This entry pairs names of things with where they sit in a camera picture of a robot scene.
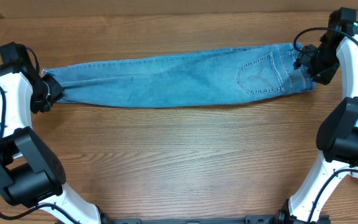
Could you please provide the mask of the blue denim jeans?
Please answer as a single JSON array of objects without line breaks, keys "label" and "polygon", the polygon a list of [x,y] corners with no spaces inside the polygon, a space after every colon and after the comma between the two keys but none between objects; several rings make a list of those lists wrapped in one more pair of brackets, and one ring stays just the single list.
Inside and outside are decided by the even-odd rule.
[{"label": "blue denim jeans", "polygon": [[46,68],[64,103],[124,108],[232,105],[316,88],[290,43]]}]

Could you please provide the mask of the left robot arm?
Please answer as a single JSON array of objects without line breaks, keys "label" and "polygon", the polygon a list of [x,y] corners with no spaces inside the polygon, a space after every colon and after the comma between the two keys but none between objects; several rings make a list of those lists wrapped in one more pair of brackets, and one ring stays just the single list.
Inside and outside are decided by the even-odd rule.
[{"label": "left robot arm", "polygon": [[111,223],[67,184],[59,158],[32,129],[31,115],[50,111],[63,87],[40,76],[32,49],[11,42],[0,46],[0,55],[0,218],[43,210],[60,223]]}]

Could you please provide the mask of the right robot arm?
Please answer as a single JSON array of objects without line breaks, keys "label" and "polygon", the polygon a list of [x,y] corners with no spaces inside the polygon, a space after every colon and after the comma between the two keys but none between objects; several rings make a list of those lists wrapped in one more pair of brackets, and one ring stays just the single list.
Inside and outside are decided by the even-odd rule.
[{"label": "right robot arm", "polygon": [[330,223],[320,214],[348,174],[358,174],[358,20],[357,11],[342,7],[329,16],[320,46],[304,46],[293,64],[306,67],[312,80],[327,85],[342,70],[342,101],[321,123],[318,156],[298,191],[267,223]]}]

